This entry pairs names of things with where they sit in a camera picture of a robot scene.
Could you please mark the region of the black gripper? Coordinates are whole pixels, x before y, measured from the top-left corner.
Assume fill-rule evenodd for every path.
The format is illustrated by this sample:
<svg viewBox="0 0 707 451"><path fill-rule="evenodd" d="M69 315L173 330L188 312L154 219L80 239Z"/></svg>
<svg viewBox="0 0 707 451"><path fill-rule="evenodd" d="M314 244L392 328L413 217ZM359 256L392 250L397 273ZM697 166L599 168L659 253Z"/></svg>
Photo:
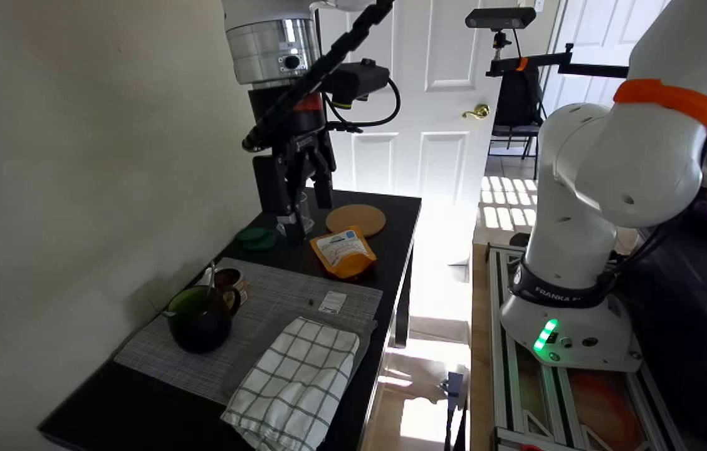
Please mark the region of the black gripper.
<svg viewBox="0 0 707 451"><path fill-rule="evenodd" d="M290 107L284 107L287 93L287 85L249 93L257 125L243 138L243 148L253 153L262 206L275 209L275 231L293 237L298 231L297 209L305 234L315 224L312 197L304 193L305 179L314 179L322 207L334 202L331 173L337 157L322 95L305 93Z"/></svg>

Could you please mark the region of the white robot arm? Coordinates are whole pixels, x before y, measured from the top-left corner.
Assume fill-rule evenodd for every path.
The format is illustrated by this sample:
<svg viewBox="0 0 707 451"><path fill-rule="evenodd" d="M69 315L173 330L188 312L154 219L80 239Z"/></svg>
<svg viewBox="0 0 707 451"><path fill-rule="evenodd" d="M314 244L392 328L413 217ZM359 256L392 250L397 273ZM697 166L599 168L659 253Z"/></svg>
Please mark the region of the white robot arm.
<svg viewBox="0 0 707 451"><path fill-rule="evenodd" d="M707 0L669 0L606 104L571 103L542 125L536 223L498 312L514 343L559 367L641 366L610 256L621 228L689 207L705 139Z"/></svg>

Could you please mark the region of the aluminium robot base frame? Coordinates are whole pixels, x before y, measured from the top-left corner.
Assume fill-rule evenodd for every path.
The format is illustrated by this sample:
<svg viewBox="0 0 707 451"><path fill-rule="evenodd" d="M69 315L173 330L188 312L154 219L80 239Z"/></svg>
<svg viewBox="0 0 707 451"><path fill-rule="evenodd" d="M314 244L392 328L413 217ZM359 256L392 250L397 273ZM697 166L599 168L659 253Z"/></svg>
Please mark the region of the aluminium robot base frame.
<svg viewBox="0 0 707 451"><path fill-rule="evenodd" d="M491 404L498 451L688 451L650 374L545 366L498 326L519 247L487 250Z"/></svg>

